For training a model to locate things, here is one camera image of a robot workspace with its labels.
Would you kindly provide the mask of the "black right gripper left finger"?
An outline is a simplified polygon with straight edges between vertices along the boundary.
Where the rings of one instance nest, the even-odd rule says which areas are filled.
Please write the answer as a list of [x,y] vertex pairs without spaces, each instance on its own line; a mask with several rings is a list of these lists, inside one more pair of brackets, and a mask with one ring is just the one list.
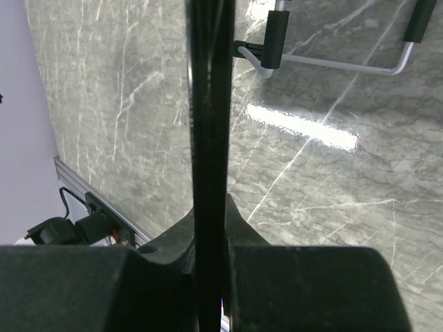
[[181,220],[136,249],[150,263],[181,272],[194,261],[195,216],[192,208]]

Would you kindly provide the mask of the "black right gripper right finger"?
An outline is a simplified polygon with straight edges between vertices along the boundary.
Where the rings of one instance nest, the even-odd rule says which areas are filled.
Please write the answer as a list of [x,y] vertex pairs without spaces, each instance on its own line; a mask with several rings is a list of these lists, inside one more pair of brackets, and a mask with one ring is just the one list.
[[233,197],[226,194],[226,238],[228,247],[269,246],[266,241],[239,212]]

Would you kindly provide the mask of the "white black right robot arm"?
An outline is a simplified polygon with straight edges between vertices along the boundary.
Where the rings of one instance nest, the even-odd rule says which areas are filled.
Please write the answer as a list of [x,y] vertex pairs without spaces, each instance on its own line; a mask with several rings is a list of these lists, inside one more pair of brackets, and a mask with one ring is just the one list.
[[241,216],[230,194],[197,189],[195,206],[177,223],[137,246],[135,230],[91,193],[81,201],[88,216],[72,223],[54,217],[31,228],[29,246],[1,250],[2,265],[44,278],[68,277],[75,271],[104,278],[124,273],[152,283],[180,279],[210,281],[245,270],[262,270],[273,247]]

